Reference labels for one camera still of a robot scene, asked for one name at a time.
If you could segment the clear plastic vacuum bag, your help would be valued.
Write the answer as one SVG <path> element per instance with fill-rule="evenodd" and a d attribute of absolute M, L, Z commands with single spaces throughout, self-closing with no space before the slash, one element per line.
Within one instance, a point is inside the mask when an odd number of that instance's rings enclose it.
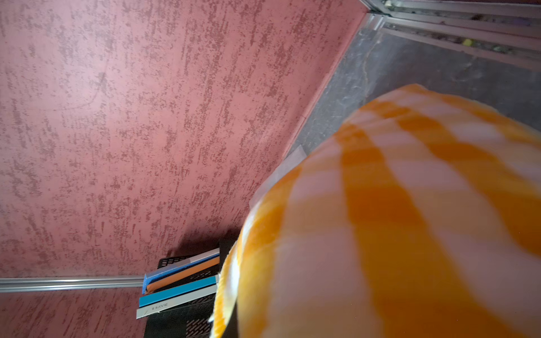
<path fill-rule="evenodd" d="M 253 209 L 264 195 L 284 176 L 295 169 L 307 157 L 302 146 L 298 146 L 283 162 L 263 181 L 249 201 L 249 208 Z"/>

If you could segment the orange white checkered blanket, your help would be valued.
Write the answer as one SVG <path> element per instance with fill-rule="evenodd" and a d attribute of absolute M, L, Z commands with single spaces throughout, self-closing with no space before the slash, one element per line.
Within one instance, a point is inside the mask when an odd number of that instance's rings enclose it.
<path fill-rule="evenodd" d="M 211 336 L 539 337 L 540 133 L 410 84 L 250 211 Z"/>

